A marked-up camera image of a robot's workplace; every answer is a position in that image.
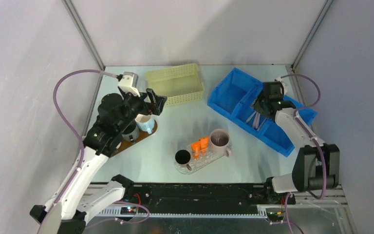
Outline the light blue toothbrush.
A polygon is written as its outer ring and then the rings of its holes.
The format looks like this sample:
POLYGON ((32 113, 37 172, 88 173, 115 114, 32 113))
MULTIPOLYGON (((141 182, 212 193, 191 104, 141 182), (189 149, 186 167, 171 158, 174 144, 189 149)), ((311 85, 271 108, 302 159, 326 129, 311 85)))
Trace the light blue toothbrush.
POLYGON ((254 116, 255 116, 256 112, 253 112, 246 120, 246 123, 248 123, 254 116))

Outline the brown mug black inside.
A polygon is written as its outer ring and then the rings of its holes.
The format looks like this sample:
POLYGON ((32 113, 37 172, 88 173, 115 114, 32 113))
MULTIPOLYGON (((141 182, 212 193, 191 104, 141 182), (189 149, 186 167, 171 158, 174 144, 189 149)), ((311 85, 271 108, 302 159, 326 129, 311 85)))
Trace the brown mug black inside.
POLYGON ((179 150, 175 154, 175 161, 178 164, 186 167, 189 171, 192 170, 192 168, 189 165, 190 160, 191 160, 191 154, 187 150, 179 150))

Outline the pink mug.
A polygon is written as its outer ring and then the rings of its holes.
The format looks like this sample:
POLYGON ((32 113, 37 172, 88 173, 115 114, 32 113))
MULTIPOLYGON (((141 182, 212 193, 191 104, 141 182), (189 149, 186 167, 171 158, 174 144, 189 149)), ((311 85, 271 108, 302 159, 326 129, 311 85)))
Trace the pink mug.
POLYGON ((209 147, 218 156, 232 156, 230 136, 224 129, 216 129, 209 136, 209 147))

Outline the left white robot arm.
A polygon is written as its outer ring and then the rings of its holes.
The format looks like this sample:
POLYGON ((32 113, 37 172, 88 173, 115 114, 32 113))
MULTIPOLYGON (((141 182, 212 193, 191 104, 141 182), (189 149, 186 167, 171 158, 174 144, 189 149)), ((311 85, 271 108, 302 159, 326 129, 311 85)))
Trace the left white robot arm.
POLYGON ((34 205, 30 216, 40 224, 40 234, 81 234, 89 221, 110 204, 129 203, 134 198, 133 181, 114 176, 99 192, 83 199, 98 170, 114 156, 123 134, 136 126, 139 114, 160 115, 167 101, 151 88, 140 95, 105 95, 98 107, 94 125, 81 142, 81 154, 60 188, 44 205, 34 205))

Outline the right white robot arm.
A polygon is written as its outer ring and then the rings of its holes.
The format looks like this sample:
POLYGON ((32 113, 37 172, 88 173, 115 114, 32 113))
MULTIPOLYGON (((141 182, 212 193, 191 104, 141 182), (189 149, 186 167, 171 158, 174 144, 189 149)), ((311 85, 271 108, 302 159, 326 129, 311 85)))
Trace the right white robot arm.
POLYGON ((319 138, 303 121, 294 103, 284 100, 280 81, 263 83, 252 108, 278 125, 299 149, 292 172, 270 179, 271 186, 263 194, 268 203, 278 203, 283 193, 313 190, 321 190, 319 198, 323 198, 327 189, 339 185, 339 148, 319 138))

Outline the light blue mug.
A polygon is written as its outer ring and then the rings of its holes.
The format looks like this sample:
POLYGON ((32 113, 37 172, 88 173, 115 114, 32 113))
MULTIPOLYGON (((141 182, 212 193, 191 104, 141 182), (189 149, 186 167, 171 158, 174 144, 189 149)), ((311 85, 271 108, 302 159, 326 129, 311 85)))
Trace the light blue mug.
POLYGON ((135 122, 140 130, 147 132, 148 134, 152 134, 155 127, 155 120, 153 119, 152 115, 138 114, 135 118, 135 122))

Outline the dark grey mug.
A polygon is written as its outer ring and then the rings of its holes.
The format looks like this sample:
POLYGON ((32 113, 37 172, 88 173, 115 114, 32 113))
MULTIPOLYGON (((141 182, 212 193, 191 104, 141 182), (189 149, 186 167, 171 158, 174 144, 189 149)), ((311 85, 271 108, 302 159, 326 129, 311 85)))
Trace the dark grey mug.
POLYGON ((127 129, 123 132, 122 137, 125 141, 135 143, 136 140, 139 138, 139 135, 139 127, 137 124, 134 124, 127 127, 127 129))

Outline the orange toothpaste tube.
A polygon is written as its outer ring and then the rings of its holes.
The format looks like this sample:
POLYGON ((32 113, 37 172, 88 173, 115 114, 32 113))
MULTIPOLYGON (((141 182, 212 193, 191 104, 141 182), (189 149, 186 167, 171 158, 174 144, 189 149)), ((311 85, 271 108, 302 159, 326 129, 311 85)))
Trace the orange toothpaste tube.
POLYGON ((201 144, 200 141, 196 141, 190 145, 192 155, 194 159, 198 159, 200 157, 200 150, 201 150, 201 144))
POLYGON ((209 144, 209 136, 200 138, 199 143, 200 143, 200 152, 203 154, 206 154, 207 149, 208 149, 208 144, 209 144))

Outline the clear textured plastic box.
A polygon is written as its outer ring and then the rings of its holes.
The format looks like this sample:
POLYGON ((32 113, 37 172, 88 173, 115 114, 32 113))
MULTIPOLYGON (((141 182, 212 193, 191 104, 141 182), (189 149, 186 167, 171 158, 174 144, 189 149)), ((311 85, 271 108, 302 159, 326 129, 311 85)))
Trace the clear textured plastic box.
POLYGON ((210 149, 209 149, 209 137, 202 137, 198 141, 190 144, 189 149, 192 154, 193 162, 207 162, 211 159, 210 149))

